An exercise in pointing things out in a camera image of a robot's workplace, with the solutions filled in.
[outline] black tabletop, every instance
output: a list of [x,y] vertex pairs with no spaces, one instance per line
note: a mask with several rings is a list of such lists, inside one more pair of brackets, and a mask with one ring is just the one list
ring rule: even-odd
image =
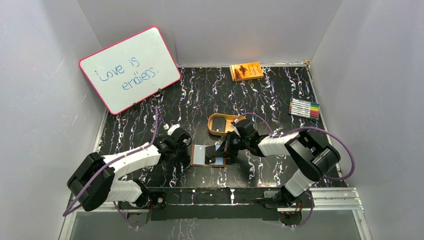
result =
[[[155,106],[166,123],[180,124],[193,137],[193,144],[213,145],[208,118],[214,113],[239,115],[252,112],[263,117],[280,134],[311,126],[323,128],[321,118],[312,120],[289,114],[290,98],[315,102],[306,67],[264,67],[264,78],[233,82],[227,67],[181,68],[181,80],[119,115],[108,114],[98,151],[116,154],[136,148],[153,137]],[[259,134],[268,134],[265,123],[255,122]],[[159,125],[159,134],[166,131]],[[193,167],[189,162],[162,162],[137,170],[127,179],[141,179],[148,187],[277,187],[297,170],[290,156],[257,157],[240,151],[226,167]],[[328,174],[338,177],[333,168]],[[316,187],[346,187],[344,182],[321,180]]]

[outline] pink whiteboard frame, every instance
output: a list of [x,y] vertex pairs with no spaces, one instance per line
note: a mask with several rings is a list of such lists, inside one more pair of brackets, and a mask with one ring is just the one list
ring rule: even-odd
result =
[[[161,31],[159,30],[159,28],[158,28],[157,26],[151,26],[151,27],[147,28],[146,30],[143,30],[143,31],[141,31],[141,32],[138,32],[138,33],[136,33],[136,34],[134,34],[134,35],[132,35],[132,36],[129,36],[129,37],[125,38],[124,40],[121,40],[121,41],[119,41],[119,42],[117,42],[117,43],[114,43],[114,44],[112,44],[112,45],[110,45],[110,46],[108,46],[108,47],[106,47],[106,48],[104,48],[104,49],[102,49],[102,50],[100,50],[100,51],[97,51],[97,52],[95,52],[95,53],[93,53],[93,54],[90,54],[90,55],[88,55],[88,56],[86,56],[86,57],[82,58],[81,60],[79,60],[79,63],[78,63],[79,68],[82,70],[82,72],[84,73],[85,77],[89,80],[89,82],[90,82],[90,83],[91,83],[91,85],[93,86],[94,90],[97,92],[98,96],[101,98],[101,100],[103,101],[104,105],[105,105],[105,106],[107,107],[107,109],[109,110],[109,113],[111,113],[112,115],[118,115],[118,114],[122,113],[123,111],[125,111],[125,110],[127,110],[127,109],[131,108],[133,105],[129,105],[128,107],[124,108],[123,110],[121,110],[121,111],[119,111],[119,112],[111,112],[111,109],[110,109],[110,108],[109,108],[109,106],[106,104],[105,100],[102,98],[102,96],[100,95],[99,91],[97,91],[97,89],[96,89],[96,87],[94,86],[94,84],[93,84],[92,80],[89,78],[89,76],[87,75],[87,73],[86,73],[86,72],[84,71],[84,69],[81,67],[81,61],[82,61],[82,60],[84,60],[84,59],[86,59],[86,58],[89,58],[89,57],[91,57],[91,56],[93,56],[93,55],[96,55],[96,54],[98,54],[98,53],[100,53],[100,52],[102,52],[102,51],[104,51],[104,50],[106,50],[106,49],[108,49],[108,48],[111,48],[111,47],[113,47],[113,46],[115,46],[115,45],[117,45],[117,44],[120,44],[120,43],[122,43],[122,42],[124,42],[124,41],[126,41],[126,40],[128,40],[128,39],[130,39],[130,38],[132,38],[132,37],[135,37],[135,36],[137,36],[137,35],[139,35],[139,34],[142,34],[142,33],[146,32],[147,30],[153,29],[153,28],[156,28],[156,29],[159,31],[160,37],[162,38],[163,42],[165,43],[166,49],[168,50],[168,53],[169,53],[169,55],[170,55],[170,57],[171,57],[171,59],[172,59],[173,63],[175,64],[175,68],[176,68],[176,70],[177,70],[177,71],[178,71],[178,73],[179,73],[179,78],[178,78],[177,80],[173,81],[172,83],[170,83],[170,84],[168,84],[168,85],[166,85],[166,86],[164,86],[164,87],[162,88],[162,89],[165,89],[165,88],[169,87],[170,85],[172,85],[172,84],[174,84],[174,83],[178,82],[178,80],[180,80],[180,79],[181,79],[181,72],[178,70],[177,64],[175,63],[175,60],[174,60],[173,56],[171,55],[170,49],[169,49],[169,47],[168,47],[167,43],[165,42],[164,36],[162,35]],[[147,97],[145,97],[145,98],[143,98],[143,99],[140,99],[140,101],[138,101],[138,102],[136,102],[136,103],[137,103],[137,104],[138,104],[138,103],[140,103],[141,101],[143,101],[143,100],[147,99],[148,97],[150,97],[150,96],[152,96],[152,95],[156,94],[157,92],[158,92],[158,91],[153,92],[152,94],[148,95]]]

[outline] whiteboard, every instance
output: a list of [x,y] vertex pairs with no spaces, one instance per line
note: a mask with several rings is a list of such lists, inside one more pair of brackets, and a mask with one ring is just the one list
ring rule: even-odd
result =
[[181,78],[156,27],[81,59],[79,67],[113,115]]

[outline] orange book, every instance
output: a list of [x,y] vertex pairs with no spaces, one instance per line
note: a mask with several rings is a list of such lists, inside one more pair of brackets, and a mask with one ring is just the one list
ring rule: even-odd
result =
[[261,79],[264,77],[261,64],[259,62],[249,62],[230,65],[232,81],[243,81],[250,79]]

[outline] white wall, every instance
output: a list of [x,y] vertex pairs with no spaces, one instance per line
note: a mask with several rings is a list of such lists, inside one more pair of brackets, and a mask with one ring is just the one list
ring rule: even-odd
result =
[[344,0],[311,62],[376,240],[423,239],[423,56],[423,1]]
[[0,239],[59,237],[105,110],[78,68],[99,49],[75,0],[0,1]]
[[78,0],[101,45],[150,26],[186,66],[310,60],[342,0]]

